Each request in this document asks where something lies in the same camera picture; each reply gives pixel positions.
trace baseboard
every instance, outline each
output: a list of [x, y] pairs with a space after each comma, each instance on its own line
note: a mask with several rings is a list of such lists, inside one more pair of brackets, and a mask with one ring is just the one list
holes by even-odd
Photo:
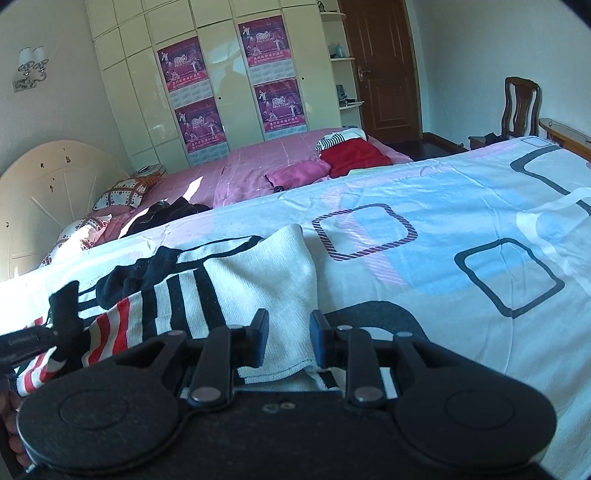
[[447, 140], [446, 138], [440, 137], [439, 135], [432, 134], [431, 132], [425, 132], [423, 134], [423, 140], [429, 141], [435, 145], [438, 145], [451, 153], [464, 153], [467, 149], [463, 145], [457, 145], [454, 142]]

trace pink bed sheet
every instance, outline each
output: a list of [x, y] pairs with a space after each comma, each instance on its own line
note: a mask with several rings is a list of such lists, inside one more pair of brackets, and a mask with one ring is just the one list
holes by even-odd
[[[315, 149], [325, 135], [343, 128], [325, 128], [304, 134], [290, 135], [269, 142], [243, 147], [228, 155], [226, 168], [218, 182], [213, 207], [270, 195], [273, 187], [265, 175], [303, 160], [318, 160]], [[368, 142], [392, 160], [393, 164], [412, 162], [410, 157], [369, 137]]]
[[143, 215], [145, 210], [159, 200], [173, 203], [175, 200], [185, 197], [190, 203], [213, 206], [217, 183], [225, 165], [226, 159], [224, 158], [167, 175], [148, 192], [139, 207], [129, 213], [114, 216], [96, 245], [117, 240], [123, 228], [131, 224], [130, 221], [134, 217]]

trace wooden chair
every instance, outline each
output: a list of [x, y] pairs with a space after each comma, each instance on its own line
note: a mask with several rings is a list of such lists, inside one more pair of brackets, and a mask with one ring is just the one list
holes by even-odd
[[[513, 113], [513, 97], [511, 85], [515, 88], [515, 113], [513, 114], [513, 130], [509, 129], [511, 115]], [[501, 121], [501, 137], [509, 140], [515, 137], [538, 134], [538, 119], [540, 117], [540, 105], [542, 102], [542, 90], [540, 85], [531, 80], [519, 77], [507, 77], [505, 79], [505, 112]], [[531, 110], [530, 131], [526, 133], [528, 115]], [[470, 149], [482, 148], [486, 145], [485, 137], [468, 137]]]

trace poster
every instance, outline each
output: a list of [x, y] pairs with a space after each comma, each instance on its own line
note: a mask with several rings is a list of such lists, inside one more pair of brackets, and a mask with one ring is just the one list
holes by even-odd
[[173, 109], [213, 96], [197, 37], [158, 50]]
[[229, 153], [222, 121], [213, 97], [174, 111], [192, 167]]
[[295, 78], [257, 85], [255, 94], [267, 140], [308, 130]]
[[253, 85], [296, 75], [283, 17], [238, 25]]

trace headboard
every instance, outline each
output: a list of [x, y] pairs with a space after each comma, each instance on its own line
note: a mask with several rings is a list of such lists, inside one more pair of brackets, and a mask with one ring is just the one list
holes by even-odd
[[36, 269], [62, 230], [127, 177], [116, 159], [73, 140], [25, 153], [0, 178], [0, 281]]

